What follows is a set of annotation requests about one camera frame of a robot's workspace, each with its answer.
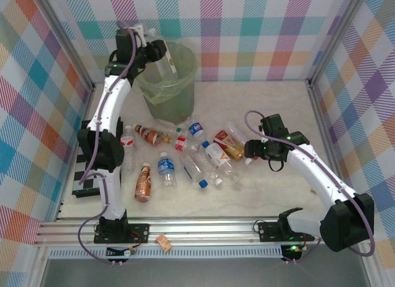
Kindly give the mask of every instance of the blue label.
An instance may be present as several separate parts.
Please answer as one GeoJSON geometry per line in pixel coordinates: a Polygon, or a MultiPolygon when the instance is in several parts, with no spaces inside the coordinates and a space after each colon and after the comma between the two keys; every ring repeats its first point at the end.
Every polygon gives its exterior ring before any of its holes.
{"type": "Polygon", "coordinates": [[[174,164],[171,159],[161,159],[158,161],[158,171],[161,173],[163,170],[170,169],[170,173],[174,172],[174,164]]]}
{"type": "Polygon", "coordinates": [[[191,174],[189,174],[189,172],[188,172],[188,170],[186,169],[186,167],[184,166],[184,170],[185,170],[185,172],[186,172],[186,174],[190,177],[190,179],[192,179],[192,176],[191,176],[191,174]]]}
{"type": "Polygon", "coordinates": [[[200,125],[200,123],[195,122],[189,127],[189,130],[191,131],[192,135],[195,135],[198,131],[203,130],[203,127],[200,125]]]}

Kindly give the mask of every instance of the green trash can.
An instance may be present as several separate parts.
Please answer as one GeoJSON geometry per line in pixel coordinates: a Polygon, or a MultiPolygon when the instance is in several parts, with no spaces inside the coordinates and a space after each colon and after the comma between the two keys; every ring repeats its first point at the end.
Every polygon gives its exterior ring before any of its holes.
{"type": "Polygon", "coordinates": [[[198,63],[193,52],[178,43],[167,43],[178,79],[162,81],[156,64],[148,64],[137,78],[151,115],[174,124],[184,122],[194,107],[194,80],[198,63]]]}

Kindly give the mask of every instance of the blue bottle cap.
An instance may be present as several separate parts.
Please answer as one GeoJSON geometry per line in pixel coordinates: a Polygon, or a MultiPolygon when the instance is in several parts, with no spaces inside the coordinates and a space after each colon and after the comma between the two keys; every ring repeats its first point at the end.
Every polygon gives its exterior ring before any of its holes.
{"type": "Polygon", "coordinates": [[[207,183],[207,181],[202,180],[202,181],[199,182],[199,185],[200,185],[201,188],[205,188],[205,187],[207,187],[208,183],[207,183]]]}

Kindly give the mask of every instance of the marble floor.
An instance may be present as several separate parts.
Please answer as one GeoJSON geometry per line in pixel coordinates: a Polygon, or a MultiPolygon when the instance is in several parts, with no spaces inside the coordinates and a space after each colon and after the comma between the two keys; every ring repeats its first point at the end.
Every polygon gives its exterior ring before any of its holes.
{"type": "MultiPolygon", "coordinates": [[[[93,116],[100,95],[99,88],[88,118],[93,116]]],[[[265,115],[280,113],[289,131],[301,131],[326,161],[303,81],[196,83],[194,115],[211,140],[228,120],[234,120],[248,137],[256,138],[244,124],[244,114],[250,109],[259,110],[265,115]]],[[[151,115],[137,86],[133,86],[123,103],[121,117],[125,125],[150,121],[151,115]]],[[[251,123],[258,126],[259,116],[251,115],[251,123]]],[[[169,145],[154,148],[138,135],[135,138],[136,168],[132,174],[122,177],[122,196],[129,217],[274,216],[293,207],[323,212],[317,195],[310,192],[305,179],[287,164],[281,172],[274,173],[263,160],[254,161],[248,167],[237,162],[235,166],[242,175],[239,184],[227,184],[220,189],[213,186],[200,189],[181,169],[179,151],[169,145]],[[167,151],[175,163],[178,182],[175,191],[160,188],[157,161],[161,151],[167,151]],[[152,166],[152,197],[149,202],[141,204],[133,196],[141,164],[147,161],[152,166]]],[[[72,181],[70,177],[66,184],[64,206],[59,216],[90,217],[99,213],[100,197],[75,198],[71,195],[72,181]]]]}

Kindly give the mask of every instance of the plaid wallpaper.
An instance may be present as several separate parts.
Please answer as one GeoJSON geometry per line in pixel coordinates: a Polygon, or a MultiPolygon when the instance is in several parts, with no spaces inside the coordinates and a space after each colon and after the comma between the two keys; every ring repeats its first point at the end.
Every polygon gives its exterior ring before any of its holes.
{"type": "Polygon", "coordinates": [[[348,2],[50,1],[96,81],[102,81],[101,72],[115,49],[117,19],[146,23],[166,38],[185,38],[199,55],[197,80],[303,80],[348,2]]]}
{"type": "Polygon", "coordinates": [[[395,0],[365,0],[318,83],[346,182],[381,217],[377,249],[395,281],[395,0]]]}
{"type": "Polygon", "coordinates": [[[0,0],[0,286],[56,209],[88,91],[33,0],[0,0]]]}

